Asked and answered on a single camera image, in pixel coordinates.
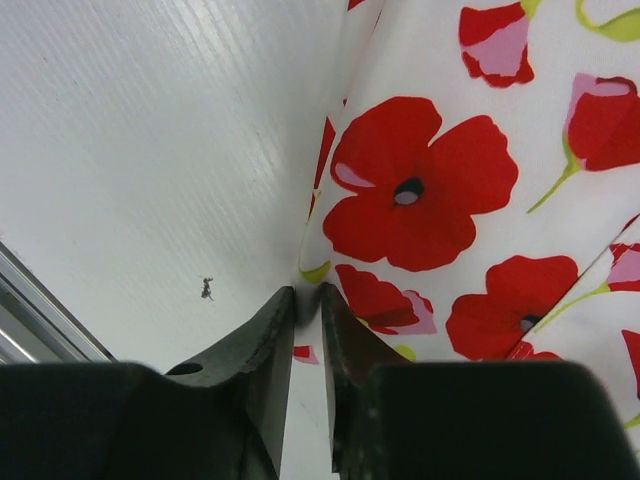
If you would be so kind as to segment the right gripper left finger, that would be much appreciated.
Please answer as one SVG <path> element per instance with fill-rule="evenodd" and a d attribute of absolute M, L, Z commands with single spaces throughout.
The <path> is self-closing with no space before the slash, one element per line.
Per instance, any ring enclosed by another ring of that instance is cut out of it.
<path fill-rule="evenodd" d="M 1 370 L 5 479 L 275 479 L 295 293 L 166 373 L 138 363 Z"/>

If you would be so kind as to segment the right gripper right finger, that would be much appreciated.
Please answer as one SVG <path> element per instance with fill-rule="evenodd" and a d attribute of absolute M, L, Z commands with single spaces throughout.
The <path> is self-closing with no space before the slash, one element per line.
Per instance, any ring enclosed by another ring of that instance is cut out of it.
<path fill-rule="evenodd" d="M 565 361 L 413 363 L 325 284 L 332 469 L 343 479 L 635 479 L 604 388 Z"/>

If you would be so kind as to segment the red poppy floral skirt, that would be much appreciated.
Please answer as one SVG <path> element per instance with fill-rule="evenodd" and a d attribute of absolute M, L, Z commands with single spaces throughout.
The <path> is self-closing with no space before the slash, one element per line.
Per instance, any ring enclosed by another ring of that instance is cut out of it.
<path fill-rule="evenodd" d="M 412 361 L 564 359 L 639 433 L 639 5 L 348 1 L 308 288 Z"/>

